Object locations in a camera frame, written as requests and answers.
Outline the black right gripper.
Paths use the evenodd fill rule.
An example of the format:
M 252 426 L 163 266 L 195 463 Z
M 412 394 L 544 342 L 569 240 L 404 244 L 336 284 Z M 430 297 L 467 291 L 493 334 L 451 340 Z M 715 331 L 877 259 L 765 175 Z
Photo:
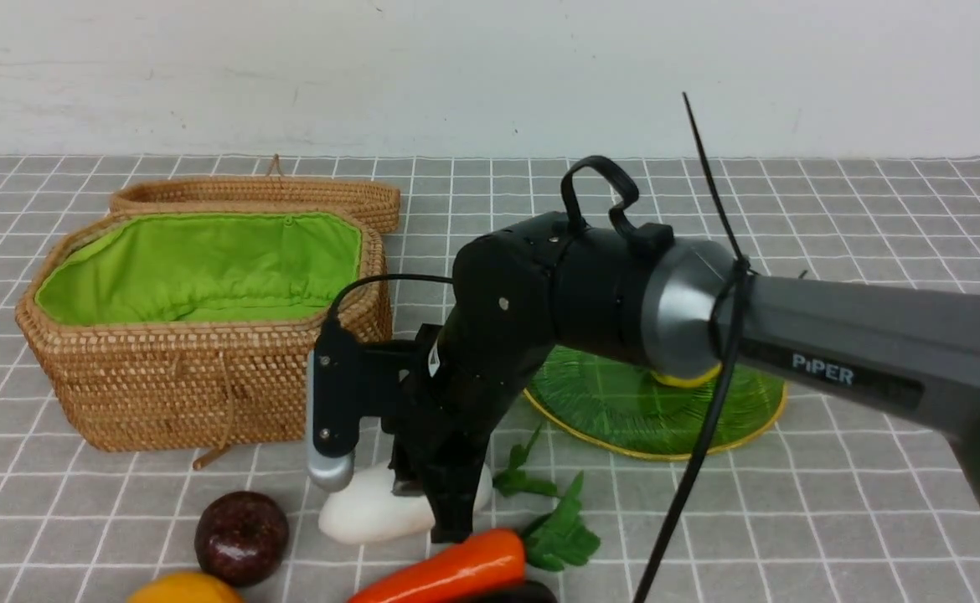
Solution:
M 491 435 L 554 340 L 546 323 L 447 323 L 361 344 L 361 365 L 385 378 L 373 398 L 394 438 L 390 493 L 429 501 L 433 544 L 473 533 Z

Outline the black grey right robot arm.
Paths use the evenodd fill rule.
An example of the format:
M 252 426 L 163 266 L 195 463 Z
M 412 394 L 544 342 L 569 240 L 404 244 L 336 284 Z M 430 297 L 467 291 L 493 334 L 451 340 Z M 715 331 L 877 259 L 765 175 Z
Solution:
M 739 360 L 911 421 L 945 436 L 980 508 L 980 295 L 758 276 L 665 224 L 563 211 L 465 244 L 452 285 L 393 426 L 436 541 L 471 532 L 487 439 L 556 346 L 678 377 Z

